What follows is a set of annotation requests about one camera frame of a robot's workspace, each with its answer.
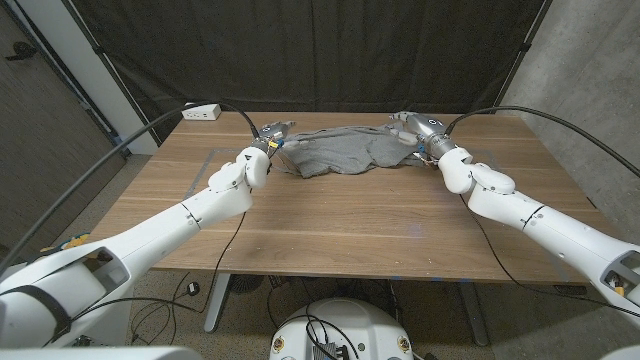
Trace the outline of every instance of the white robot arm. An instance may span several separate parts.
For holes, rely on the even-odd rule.
[[[274,140],[293,123],[264,127],[260,138],[209,178],[209,187],[108,239],[36,261],[0,283],[0,348],[60,347],[94,325],[135,282],[201,229],[247,211],[250,188],[266,184]]]
[[[449,191],[472,192],[468,205],[473,212],[524,232],[589,279],[609,303],[640,313],[640,246],[605,235],[516,191],[510,177],[485,164],[471,164],[472,156],[445,135],[439,120],[410,112],[392,118],[417,134],[427,158],[416,156],[437,163]],[[625,315],[640,327],[640,318]]]

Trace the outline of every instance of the table top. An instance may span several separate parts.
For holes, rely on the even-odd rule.
[[[256,126],[297,122],[292,133],[382,125],[388,114],[249,113]],[[436,115],[448,124],[455,115]],[[524,194],[616,236],[604,216],[516,116],[477,115],[453,133],[474,161],[511,176]],[[208,178],[251,141],[244,119],[186,121],[149,160],[91,234],[123,232],[206,188]],[[271,171],[219,271],[232,273],[504,282],[482,232],[442,174],[429,168],[376,168],[310,179]],[[241,216],[202,230],[156,269],[213,270]],[[523,233],[480,219],[505,267],[526,283],[584,283]]]

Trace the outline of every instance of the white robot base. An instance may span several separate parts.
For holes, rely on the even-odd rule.
[[[326,345],[319,320],[325,321]],[[369,303],[348,298],[324,299],[296,311],[273,336],[269,359],[328,359],[309,338],[307,326],[314,340],[313,330],[321,346],[337,359],[413,359],[407,332],[395,319]]]

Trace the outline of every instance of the power strip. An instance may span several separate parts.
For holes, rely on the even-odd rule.
[[[184,116],[186,120],[215,120],[220,115],[220,111],[220,105],[218,104],[202,105],[184,110],[182,116]]]

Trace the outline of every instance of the black curtain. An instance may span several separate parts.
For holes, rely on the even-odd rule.
[[[150,118],[194,99],[246,111],[491,106],[542,3],[74,0]]]

